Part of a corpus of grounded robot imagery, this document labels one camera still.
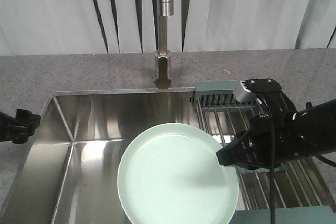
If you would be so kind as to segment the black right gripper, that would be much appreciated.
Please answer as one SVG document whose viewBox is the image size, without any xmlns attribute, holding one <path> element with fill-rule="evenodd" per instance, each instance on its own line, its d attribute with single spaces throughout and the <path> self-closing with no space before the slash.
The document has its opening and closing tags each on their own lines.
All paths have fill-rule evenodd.
<svg viewBox="0 0 336 224">
<path fill-rule="evenodd" d="M 291 157 L 286 124 L 296 112 L 294 103 L 282 91 L 262 93 L 258 98 L 264 113 L 251 118 L 248 131 L 237 133 L 216 152 L 220 165 L 246 170 L 273 169 Z"/>
</svg>

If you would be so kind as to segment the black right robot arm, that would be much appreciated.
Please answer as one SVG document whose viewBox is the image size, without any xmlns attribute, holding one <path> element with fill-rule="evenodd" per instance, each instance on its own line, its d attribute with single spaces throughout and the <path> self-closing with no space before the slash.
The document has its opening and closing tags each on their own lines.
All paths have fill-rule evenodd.
<svg viewBox="0 0 336 224">
<path fill-rule="evenodd" d="M 302 157 L 335 151 L 335 100 L 297 111 L 283 92 L 259 93 L 264 114 L 217 151 L 220 165 L 274 169 Z"/>
</svg>

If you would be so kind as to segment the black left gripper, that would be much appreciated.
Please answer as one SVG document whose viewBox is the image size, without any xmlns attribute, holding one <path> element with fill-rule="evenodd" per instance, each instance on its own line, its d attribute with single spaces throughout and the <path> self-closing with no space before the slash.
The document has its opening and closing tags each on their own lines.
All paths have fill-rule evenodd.
<svg viewBox="0 0 336 224">
<path fill-rule="evenodd" d="M 40 126 L 41 116 L 17 109 L 15 117 L 1 112 L 1 142 L 25 144 Z"/>
</svg>

